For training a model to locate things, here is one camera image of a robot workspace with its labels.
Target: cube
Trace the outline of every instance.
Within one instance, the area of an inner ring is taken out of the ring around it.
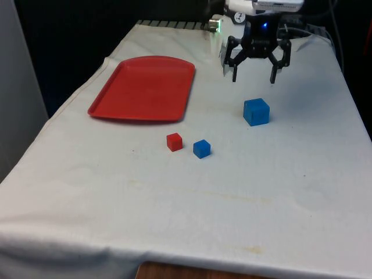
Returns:
[[[182,149],[183,143],[181,136],[177,133],[167,135],[167,146],[172,152]]]
[[[199,159],[207,157],[210,155],[210,144],[205,139],[198,141],[194,143],[193,152]]]
[[[263,99],[244,102],[244,119],[251,126],[267,124],[269,122],[270,107]]]

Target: cable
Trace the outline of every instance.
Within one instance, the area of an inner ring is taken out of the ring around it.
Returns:
[[[328,0],[328,2],[330,4],[331,17],[332,17],[333,25],[335,27],[336,37],[337,37],[337,41],[338,41],[339,54],[340,54],[340,58],[341,58],[341,71],[342,71],[342,74],[344,74],[344,72],[345,72],[345,60],[344,60],[344,50],[342,49],[341,36],[339,35],[338,26],[337,26],[336,17],[335,17],[335,12],[332,8],[332,0]]]
[[[316,36],[316,37],[319,37],[321,38],[322,40],[326,41],[326,42],[329,42],[326,38],[324,38],[323,36],[321,35],[318,35],[318,34],[315,34],[315,33],[312,33],[310,31],[307,31],[307,30],[304,30],[304,29],[300,29],[300,28],[295,28],[295,27],[287,27],[287,28],[279,28],[279,30],[293,30],[293,31],[300,31],[300,32],[303,32],[305,34],[309,34],[309,35],[313,35],[313,36]],[[334,53],[336,54],[336,49],[335,49],[335,44],[334,44],[334,41],[331,37],[331,35],[329,34],[329,32],[327,30],[325,30],[327,35],[329,36],[329,39],[331,41],[331,44],[332,44],[332,48],[333,48],[333,51]]]

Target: small blue cube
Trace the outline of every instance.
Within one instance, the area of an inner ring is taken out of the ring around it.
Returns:
[[[244,102],[244,119],[251,126],[267,124],[269,122],[270,107],[263,99]]]
[[[193,152],[199,159],[207,157],[210,155],[210,144],[205,139],[198,141],[194,143]]]

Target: blue cube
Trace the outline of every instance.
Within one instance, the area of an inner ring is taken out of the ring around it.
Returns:
[[[267,124],[269,122],[270,107],[263,99],[244,102],[244,119],[251,126]]]
[[[194,143],[194,154],[202,159],[210,155],[210,144],[206,140],[198,141]]]

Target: black background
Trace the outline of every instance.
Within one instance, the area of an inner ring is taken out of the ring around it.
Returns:
[[[327,0],[307,0],[305,13],[327,10]],[[203,21],[206,0],[16,0],[16,7],[42,91],[52,116],[102,64],[139,19]],[[221,13],[212,6],[210,14]],[[372,42],[363,55],[372,1],[339,0],[336,18],[345,53],[345,79],[372,136],[370,94]],[[330,17],[310,17],[334,35]]]

